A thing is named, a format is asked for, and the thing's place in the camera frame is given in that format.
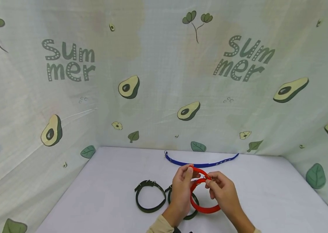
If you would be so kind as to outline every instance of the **sleeve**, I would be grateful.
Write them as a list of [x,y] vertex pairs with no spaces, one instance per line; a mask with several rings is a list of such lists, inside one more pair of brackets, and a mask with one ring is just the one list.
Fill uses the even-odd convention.
[[146,233],[173,233],[174,228],[162,216],[158,216],[156,221],[150,226]]

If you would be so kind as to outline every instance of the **hand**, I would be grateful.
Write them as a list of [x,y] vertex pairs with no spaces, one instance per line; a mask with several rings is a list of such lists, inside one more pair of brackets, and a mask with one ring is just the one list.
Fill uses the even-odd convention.
[[208,176],[213,180],[206,180],[205,188],[209,189],[210,198],[216,199],[226,216],[241,209],[238,194],[232,180],[221,172],[210,172]]
[[241,208],[238,194],[232,180],[221,172],[210,172],[211,180],[206,180],[205,188],[209,189],[210,198],[216,199],[227,218],[237,229],[238,233],[252,233],[255,227]]
[[180,167],[172,181],[171,203],[164,211],[163,217],[172,227],[178,226],[190,209],[190,188],[193,178],[200,178],[198,172],[194,172],[190,164]]

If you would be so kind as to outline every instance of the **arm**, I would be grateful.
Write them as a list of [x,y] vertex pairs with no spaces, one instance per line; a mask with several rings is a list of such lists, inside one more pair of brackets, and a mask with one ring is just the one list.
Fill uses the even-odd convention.
[[192,178],[200,178],[200,174],[194,172],[190,164],[180,167],[174,175],[172,181],[172,202],[168,208],[160,215],[154,224],[150,226],[147,233],[173,233],[190,209],[190,187]]

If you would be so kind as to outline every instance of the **leaf print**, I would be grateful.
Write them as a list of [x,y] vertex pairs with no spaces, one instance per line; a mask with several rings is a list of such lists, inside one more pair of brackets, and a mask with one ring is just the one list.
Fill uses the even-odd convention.
[[95,147],[93,145],[90,145],[82,150],[80,153],[82,157],[90,159],[95,153]]
[[205,152],[206,151],[206,146],[204,144],[199,143],[199,142],[191,142],[191,149],[193,151],[197,151],[197,152]]
[[25,233],[26,231],[27,225],[8,218],[3,226],[2,233]]
[[130,139],[130,143],[133,143],[133,141],[136,141],[139,139],[139,131],[132,132],[128,135],[128,138]]
[[251,150],[257,150],[259,145],[261,145],[261,143],[263,142],[262,141],[259,141],[259,142],[251,142],[249,143],[249,150],[247,150],[247,152],[250,152]]
[[316,163],[306,173],[306,182],[313,189],[321,189],[324,187],[326,178],[323,167]]

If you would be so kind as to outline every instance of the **metal buckle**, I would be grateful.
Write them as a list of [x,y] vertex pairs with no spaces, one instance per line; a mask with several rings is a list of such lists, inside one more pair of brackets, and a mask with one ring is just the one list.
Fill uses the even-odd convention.
[[140,184],[134,189],[134,191],[141,190],[141,189],[142,189],[143,187],[145,187],[145,186],[151,186],[151,187],[154,187],[154,184],[156,184],[156,181],[150,181],[150,180],[142,181],[142,182],[140,182]]
[[165,189],[164,192],[167,192],[167,191],[169,191],[169,190],[171,190],[171,189],[172,189],[172,184],[171,184],[167,189]]

